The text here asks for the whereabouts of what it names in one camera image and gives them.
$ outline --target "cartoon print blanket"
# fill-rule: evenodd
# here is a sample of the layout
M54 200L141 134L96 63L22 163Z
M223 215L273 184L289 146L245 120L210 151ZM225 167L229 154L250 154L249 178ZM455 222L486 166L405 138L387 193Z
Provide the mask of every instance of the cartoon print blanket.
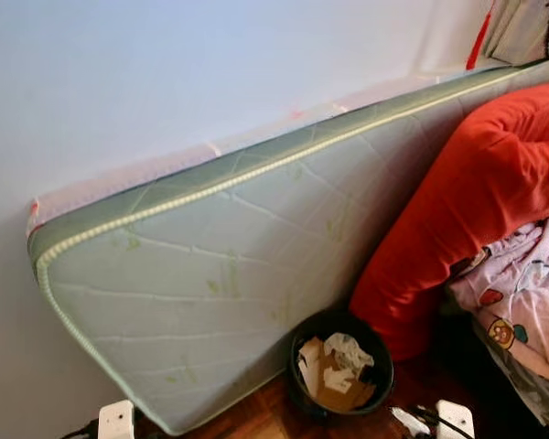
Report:
M549 219L492 243L449 288L488 335L549 380Z

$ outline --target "white wall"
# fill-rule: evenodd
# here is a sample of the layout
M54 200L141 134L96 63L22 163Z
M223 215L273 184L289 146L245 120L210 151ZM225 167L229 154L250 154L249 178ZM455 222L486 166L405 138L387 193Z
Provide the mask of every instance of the white wall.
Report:
M424 59L459 69L486 3L0 0L0 439L63 435L121 396L35 286L33 196L414 75Z

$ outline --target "wooden floor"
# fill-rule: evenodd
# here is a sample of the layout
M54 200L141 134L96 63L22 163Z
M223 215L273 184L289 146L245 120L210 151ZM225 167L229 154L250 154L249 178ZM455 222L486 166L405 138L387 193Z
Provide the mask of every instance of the wooden floor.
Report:
M285 377L281 376L211 422L181 437L402 439L406 437L405 429L392 418L388 408L393 405L406 408L413 404L434 407L440 399L466 405L472 410L478 439L549 437L518 400L509 382L493 366L488 353L475 337L460 335L450 324L446 328L449 333L436 351L395 366L393 394L373 414L319 423L291 402ZM460 363L459 359L464 357L471 361ZM136 439L168 437L147 419L136 423Z

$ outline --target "black trash can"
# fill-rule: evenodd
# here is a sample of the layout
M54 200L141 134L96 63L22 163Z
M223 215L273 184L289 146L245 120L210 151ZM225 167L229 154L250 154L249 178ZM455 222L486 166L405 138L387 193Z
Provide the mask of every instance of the black trash can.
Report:
M371 368L370 381L376 384L376 390L363 406L350 412L336 412L317 403L309 392L297 366L299 349L313 337L325 341L336 332L348 334L358 341L360 347L372 355L374 367ZM348 311L322 311L317 313L295 329L288 361L287 377L291 399L305 412L317 418L326 419L331 415L362 415L373 412L388 397L393 388L394 366L388 348L381 338L363 321Z

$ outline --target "pillow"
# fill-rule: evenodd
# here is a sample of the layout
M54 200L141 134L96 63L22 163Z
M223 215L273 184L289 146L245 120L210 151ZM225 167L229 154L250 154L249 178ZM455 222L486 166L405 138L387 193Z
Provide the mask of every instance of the pillow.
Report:
M351 312L395 360L428 347L450 266L549 217L549 83L473 112L372 256Z

